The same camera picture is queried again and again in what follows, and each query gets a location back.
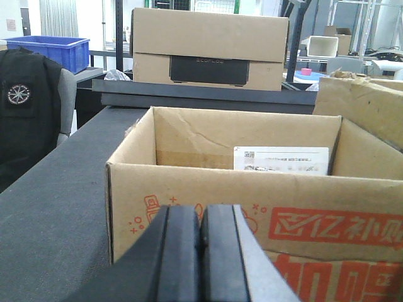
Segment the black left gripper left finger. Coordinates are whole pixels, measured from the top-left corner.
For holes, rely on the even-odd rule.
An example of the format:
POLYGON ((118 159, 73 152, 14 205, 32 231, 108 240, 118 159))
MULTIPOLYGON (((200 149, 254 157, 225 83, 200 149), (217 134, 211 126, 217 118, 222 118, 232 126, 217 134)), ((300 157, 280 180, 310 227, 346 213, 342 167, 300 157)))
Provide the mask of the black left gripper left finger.
POLYGON ((67 301, 199 301, 198 217, 191 206, 163 206, 112 266, 67 301))

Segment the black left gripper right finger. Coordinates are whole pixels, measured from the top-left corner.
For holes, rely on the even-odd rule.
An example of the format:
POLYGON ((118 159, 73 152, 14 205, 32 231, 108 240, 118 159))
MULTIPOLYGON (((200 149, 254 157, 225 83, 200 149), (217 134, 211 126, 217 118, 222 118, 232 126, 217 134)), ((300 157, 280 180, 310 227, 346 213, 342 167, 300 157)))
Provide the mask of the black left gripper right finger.
POLYGON ((201 239, 204 301, 299 300, 257 243, 240 206, 208 206, 201 239))

